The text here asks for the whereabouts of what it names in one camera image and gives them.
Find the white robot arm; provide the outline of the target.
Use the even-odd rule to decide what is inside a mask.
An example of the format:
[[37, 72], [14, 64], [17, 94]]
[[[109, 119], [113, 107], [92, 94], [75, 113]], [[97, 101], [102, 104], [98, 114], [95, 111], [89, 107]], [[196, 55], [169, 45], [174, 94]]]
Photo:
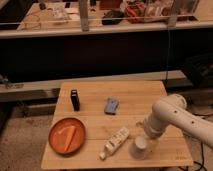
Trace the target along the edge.
[[143, 120], [148, 137], [161, 137], [173, 125], [199, 139], [213, 150], [213, 123], [198, 118], [186, 110], [187, 102], [180, 94], [163, 97], [152, 104], [152, 112]]

